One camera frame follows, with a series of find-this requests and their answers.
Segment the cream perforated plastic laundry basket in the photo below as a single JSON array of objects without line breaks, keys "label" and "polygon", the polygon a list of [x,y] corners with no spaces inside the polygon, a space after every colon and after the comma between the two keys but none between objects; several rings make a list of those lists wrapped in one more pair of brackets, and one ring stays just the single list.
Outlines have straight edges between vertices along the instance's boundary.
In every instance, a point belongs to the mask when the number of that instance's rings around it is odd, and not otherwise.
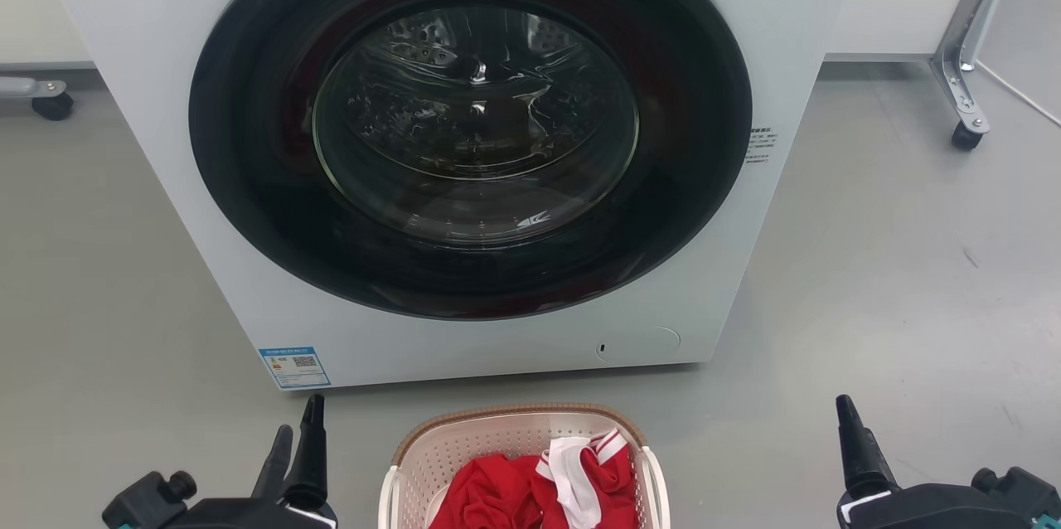
[{"label": "cream perforated plastic laundry basket", "polygon": [[666,479],[647,437],[624,415],[588,403],[495,405],[443,415],[406,435],[384,477],[378,529],[428,529],[458,470],[481,456],[530,456],[551,439],[616,430],[632,445],[639,529],[671,529]]}]

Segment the white washing machine body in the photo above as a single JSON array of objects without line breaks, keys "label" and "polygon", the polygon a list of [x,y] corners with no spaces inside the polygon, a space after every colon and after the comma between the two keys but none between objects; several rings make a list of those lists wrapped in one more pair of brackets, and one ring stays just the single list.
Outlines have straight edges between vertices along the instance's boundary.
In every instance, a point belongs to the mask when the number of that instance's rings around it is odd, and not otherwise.
[{"label": "white washing machine body", "polygon": [[259,349],[313,347],[330,388],[346,388],[625,367],[595,354],[602,335],[623,328],[677,332],[667,364],[709,360],[843,0],[711,0],[748,69],[753,129],[779,135],[769,162],[744,158],[715,216],[653,271],[589,301],[507,320],[434,320],[349,302],[289,274],[236,230],[202,181],[189,133],[201,51],[231,1],[63,3],[258,359]]}]

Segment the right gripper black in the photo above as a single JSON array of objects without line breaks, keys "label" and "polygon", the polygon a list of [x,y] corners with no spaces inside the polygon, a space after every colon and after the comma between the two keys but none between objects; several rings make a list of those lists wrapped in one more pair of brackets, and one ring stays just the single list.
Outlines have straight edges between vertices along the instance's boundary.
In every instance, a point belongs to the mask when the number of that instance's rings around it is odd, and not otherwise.
[{"label": "right gripper black", "polygon": [[971,484],[899,488],[851,396],[836,396],[845,496],[839,529],[1061,529],[1061,492],[1012,466],[982,468]]}]

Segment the grey metal angled bracket leg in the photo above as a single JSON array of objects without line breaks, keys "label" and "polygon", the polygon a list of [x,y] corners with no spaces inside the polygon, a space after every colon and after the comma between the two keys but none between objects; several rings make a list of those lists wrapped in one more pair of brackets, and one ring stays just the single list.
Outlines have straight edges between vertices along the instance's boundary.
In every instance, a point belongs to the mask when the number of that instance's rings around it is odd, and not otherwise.
[{"label": "grey metal angled bracket leg", "polygon": [[985,133],[985,136],[990,133],[991,124],[978,99],[971,92],[967,76],[986,70],[986,66],[976,61],[997,3],[998,0],[959,0],[930,59],[933,75],[947,92],[958,122],[966,122],[971,131]]}]

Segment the black round washing machine door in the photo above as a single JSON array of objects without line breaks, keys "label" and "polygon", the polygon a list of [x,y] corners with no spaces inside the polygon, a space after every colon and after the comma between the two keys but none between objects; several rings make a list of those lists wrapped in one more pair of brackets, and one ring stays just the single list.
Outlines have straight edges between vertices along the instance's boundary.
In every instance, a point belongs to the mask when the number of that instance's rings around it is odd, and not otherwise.
[{"label": "black round washing machine door", "polygon": [[751,129],[711,0],[232,0],[189,98],[202,181],[255,248],[434,320],[653,271],[719,211]]}]

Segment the grey metal frame leg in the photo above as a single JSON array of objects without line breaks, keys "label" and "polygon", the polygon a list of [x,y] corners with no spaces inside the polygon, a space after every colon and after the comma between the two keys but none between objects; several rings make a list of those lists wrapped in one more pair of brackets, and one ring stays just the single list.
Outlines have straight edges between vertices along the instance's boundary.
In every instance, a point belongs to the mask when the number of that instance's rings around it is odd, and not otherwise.
[{"label": "grey metal frame leg", "polygon": [[60,96],[67,91],[63,80],[15,78],[0,75],[0,99],[44,99]]}]

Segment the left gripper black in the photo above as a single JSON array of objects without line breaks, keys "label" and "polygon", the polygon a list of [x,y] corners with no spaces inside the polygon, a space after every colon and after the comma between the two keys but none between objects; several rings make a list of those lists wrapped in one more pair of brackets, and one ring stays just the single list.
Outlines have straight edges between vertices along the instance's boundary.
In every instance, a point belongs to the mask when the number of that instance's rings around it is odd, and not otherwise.
[{"label": "left gripper black", "polygon": [[[197,492],[196,481],[189,473],[178,471],[164,478],[159,472],[149,472],[104,507],[104,526],[107,529],[337,529],[337,522],[313,512],[321,511],[328,500],[323,408],[325,398],[308,396],[291,466],[294,431],[289,425],[278,427],[251,497],[205,498],[189,507],[187,500]],[[277,500],[282,494],[283,500]]]}]

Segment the small printed text sticker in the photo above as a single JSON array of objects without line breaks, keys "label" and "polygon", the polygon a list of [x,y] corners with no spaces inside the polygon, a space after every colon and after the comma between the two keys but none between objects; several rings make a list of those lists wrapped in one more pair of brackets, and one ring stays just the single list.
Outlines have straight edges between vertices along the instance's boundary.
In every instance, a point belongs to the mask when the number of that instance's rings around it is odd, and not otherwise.
[{"label": "small printed text sticker", "polygon": [[748,146],[745,154],[746,165],[758,165],[758,163],[768,163],[770,155],[776,147],[779,135],[773,128],[751,129]]}]

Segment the blue energy label sticker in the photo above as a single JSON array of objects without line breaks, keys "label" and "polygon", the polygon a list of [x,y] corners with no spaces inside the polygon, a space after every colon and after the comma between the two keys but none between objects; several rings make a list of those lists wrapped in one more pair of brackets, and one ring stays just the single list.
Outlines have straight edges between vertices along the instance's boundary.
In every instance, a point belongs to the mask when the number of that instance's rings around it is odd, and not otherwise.
[{"label": "blue energy label sticker", "polygon": [[259,349],[262,362],[281,391],[303,391],[332,386],[313,347]]}]

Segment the red and white jersey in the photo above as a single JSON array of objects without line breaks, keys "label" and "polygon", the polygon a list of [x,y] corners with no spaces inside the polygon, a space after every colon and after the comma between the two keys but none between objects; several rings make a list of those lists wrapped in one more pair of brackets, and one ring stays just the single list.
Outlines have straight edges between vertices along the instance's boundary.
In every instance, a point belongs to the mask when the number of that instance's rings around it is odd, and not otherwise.
[{"label": "red and white jersey", "polygon": [[632,446],[618,430],[469,462],[428,529],[639,529]]}]

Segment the round white filter cover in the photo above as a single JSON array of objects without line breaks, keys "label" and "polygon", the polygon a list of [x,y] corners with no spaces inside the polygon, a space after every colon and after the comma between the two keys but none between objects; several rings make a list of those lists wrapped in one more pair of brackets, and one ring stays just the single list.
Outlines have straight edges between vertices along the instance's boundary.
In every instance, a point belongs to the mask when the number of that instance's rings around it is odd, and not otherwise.
[{"label": "round white filter cover", "polygon": [[602,335],[595,354],[610,366],[667,364],[680,348],[680,336],[669,328],[623,328]]}]

